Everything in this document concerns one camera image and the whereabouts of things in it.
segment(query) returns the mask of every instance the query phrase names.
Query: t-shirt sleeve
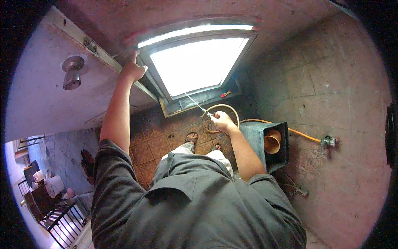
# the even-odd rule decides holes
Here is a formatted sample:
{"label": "t-shirt sleeve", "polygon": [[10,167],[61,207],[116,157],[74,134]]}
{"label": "t-shirt sleeve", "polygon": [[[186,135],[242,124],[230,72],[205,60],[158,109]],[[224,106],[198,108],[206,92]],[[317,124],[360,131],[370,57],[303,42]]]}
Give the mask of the t-shirt sleeve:
{"label": "t-shirt sleeve", "polygon": [[256,190],[282,217],[295,234],[296,243],[305,248],[306,232],[289,199],[270,174],[257,174],[249,180],[249,185]]}
{"label": "t-shirt sleeve", "polygon": [[109,139],[102,140],[94,163],[91,226],[96,248],[116,245],[122,225],[145,193],[129,155]]}

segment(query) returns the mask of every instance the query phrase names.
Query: window frame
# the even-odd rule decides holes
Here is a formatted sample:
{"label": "window frame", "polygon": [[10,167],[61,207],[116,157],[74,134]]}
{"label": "window frame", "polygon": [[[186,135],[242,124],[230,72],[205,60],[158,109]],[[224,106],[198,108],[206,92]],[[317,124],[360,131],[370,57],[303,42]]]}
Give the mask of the window frame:
{"label": "window frame", "polygon": [[181,35],[177,37],[172,37],[169,39],[165,39],[163,41],[159,41],[154,44],[150,44],[147,46],[144,46],[140,49],[140,54],[137,57],[137,63],[139,65],[147,65],[148,70],[145,73],[150,82],[153,84],[154,88],[160,93],[161,97],[165,98],[167,101],[172,102],[175,100],[178,100],[180,98],[185,97],[185,94],[180,94],[177,96],[171,96],[165,87],[155,65],[152,62],[152,59],[150,58],[150,55],[153,53],[156,53],[158,51],[162,51],[165,49],[169,49],[172,47],[177,47],[180,45],[188,44],[188,43],[193,43],[193,42],[198,42],[198,41],[206,41],[210,39],[226,39],[226,38],[244,38],[244,39],[249,39],[242,49],[240,55],[238,56],[237,60],[235,61],[234,65],[228,72],[226,78],[224,79],[223,82],[219,83],[218,85],[215,86],[210,86],[210,87],[205,87],[201,89],[196,89],[190,92],[187,92],[188,94],[196,94],[200,93],[203,91],[211,90],[214,88],[221,88],[223,87],[229,80],[229,78],[232,76],[233,72],[245,56],[246,52],[249,50],[251,45],[253,44],[254,40],[256,39],[258,33],[255,30],[241,30],[241,29],[228,29],[228,30],[215,30],[215,31],[203,31],[203,32],[198,32],[198,33],[191,33],[187,35]]}

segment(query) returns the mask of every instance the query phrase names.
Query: skylight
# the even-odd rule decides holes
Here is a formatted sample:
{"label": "skylight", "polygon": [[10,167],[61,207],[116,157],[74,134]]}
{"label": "skylight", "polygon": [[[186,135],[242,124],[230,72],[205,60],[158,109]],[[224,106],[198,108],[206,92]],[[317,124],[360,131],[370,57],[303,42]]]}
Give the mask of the skylight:
{"label": "skylight", "polygon": [[[215,26],[225,29],[227,25]],[[174,97],[223,83],[248,40],[226,38],[198,41],[153,53],[150,58],[167,91]]]}
{"label": "skylight", "polygon": [[172,32],[148,39],[146,41],[140,42],[140,43],[138,43],[138,48],[142,48],[144,46],[151,45],[156,42],[166,40],[168,38],[192,34],[192,33],[198,33],[198,32],[203,32],[203,31],[227,30],[227,29],[251,30],[252,28],[253,28],[252,25],[201,25],[201,26],[196,26],[196,27],[189,27],[189,28],[185,28],[185,29],[172,31]]}

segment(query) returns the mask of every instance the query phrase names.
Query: window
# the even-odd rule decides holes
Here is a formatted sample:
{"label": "window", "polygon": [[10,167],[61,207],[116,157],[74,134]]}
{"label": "window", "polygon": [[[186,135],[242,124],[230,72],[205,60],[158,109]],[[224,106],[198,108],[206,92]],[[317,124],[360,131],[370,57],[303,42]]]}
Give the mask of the window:
{"label": "window", "polygon": [[223,87],[253,43],[252,25],[200,25],[168,32],[138,44],[138,63],[157,91],[172,102]]}

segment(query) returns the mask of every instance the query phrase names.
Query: dark gray t-shirt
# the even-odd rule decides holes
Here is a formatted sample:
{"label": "dark gray t-shirt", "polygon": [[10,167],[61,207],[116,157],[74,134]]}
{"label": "dark gray t-shirt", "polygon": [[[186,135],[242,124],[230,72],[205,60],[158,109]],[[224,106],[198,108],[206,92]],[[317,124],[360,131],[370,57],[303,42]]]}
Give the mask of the dark gray t-shirt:
{"label": "dark gray t-shirt", "polygon": [[217,160],[169,153],[149,191],[131,159],[101,141],[94,166],[96,248],[305,248],[306,233],[269,174],[232,181]]}

